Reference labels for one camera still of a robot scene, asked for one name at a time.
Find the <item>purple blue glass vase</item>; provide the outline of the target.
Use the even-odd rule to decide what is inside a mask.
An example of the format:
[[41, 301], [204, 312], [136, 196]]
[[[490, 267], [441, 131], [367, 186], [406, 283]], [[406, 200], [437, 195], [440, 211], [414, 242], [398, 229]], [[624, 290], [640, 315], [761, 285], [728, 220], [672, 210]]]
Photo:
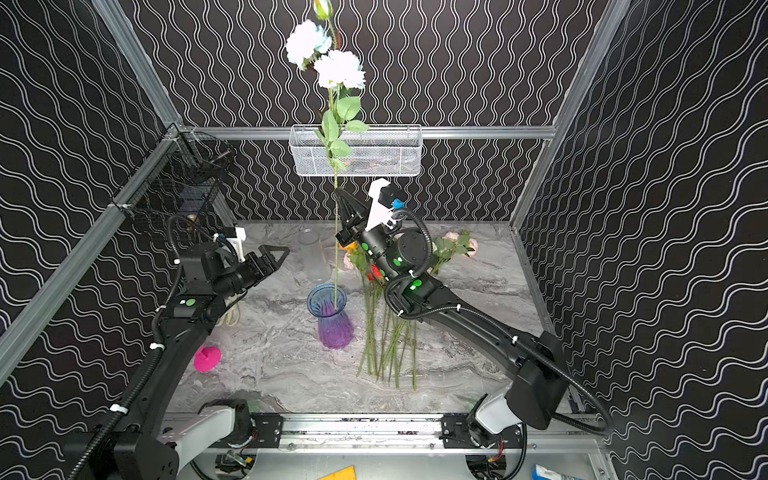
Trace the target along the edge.
[[317, 321], [318, 338], [329, 349], [343, 349], [354, 338], [346, 305], [345, 291], [333, 284], [319, 285], [307, 297], [307, 309]]

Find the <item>white light-blue flower stem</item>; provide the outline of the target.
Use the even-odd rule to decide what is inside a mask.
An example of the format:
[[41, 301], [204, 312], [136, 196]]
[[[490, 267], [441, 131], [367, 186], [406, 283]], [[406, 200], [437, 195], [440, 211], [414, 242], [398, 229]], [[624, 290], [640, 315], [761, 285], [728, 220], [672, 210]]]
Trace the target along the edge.
[[337, 186], [339, 174], [347, 169], [343, 159], [351, 154], [351, 148], [341, 139], [343, 130], [361, 124], [356, 120], [360, 98], [353, 93], [365, 88], [365, 72], [359, 57], [341, 48], [333, 3], [312, 1], [310, 8], [314, 18], [294, 27], [285, 42], [285, 53], [298, 70], [313, 70], [318, 86], [327, 93], [327, 107], [316, 134], [332, 169], [333, 185]]

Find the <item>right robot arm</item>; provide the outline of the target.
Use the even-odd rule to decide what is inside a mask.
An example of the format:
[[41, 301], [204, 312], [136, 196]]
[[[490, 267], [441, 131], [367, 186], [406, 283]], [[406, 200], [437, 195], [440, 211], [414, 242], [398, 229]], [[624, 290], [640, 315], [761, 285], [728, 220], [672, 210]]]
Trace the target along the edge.
[[333, 197], [341, 217], [336, 238], [342, 246], [357, 244], [376, 267], [373, 276], [384, 285], [390, 311], [448, 332], [494, 361], [509, 379], [507, 389], [483, 396], [468, 414], [470, 444], [497, 446], [509, 427], [545, 430], [552, 421], [600, 437], [614, 432], [607, 406], [569, 373], [559, 339], [493, 318], [431, 274], [435, 240], [425, 222], [402, 204], [398, 190], [383, 182], [367, 200], [341, 187]]

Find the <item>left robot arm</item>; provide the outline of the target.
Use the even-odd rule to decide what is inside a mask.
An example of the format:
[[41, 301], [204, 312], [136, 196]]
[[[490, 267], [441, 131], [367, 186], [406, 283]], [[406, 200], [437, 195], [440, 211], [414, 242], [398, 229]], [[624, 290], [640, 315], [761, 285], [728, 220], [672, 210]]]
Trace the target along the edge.
[[182, 374], [215, 324], [289, 255], [262, 245], [238, 258], [233, 247], [208, 241], [178, 251], [171, 294], [151, 322], [147, 356], [96, 429], [68, 434], [64, 453], [72, 479], [173, 479], [188, 457], [181, 438], [164, 440], [162, 421]]

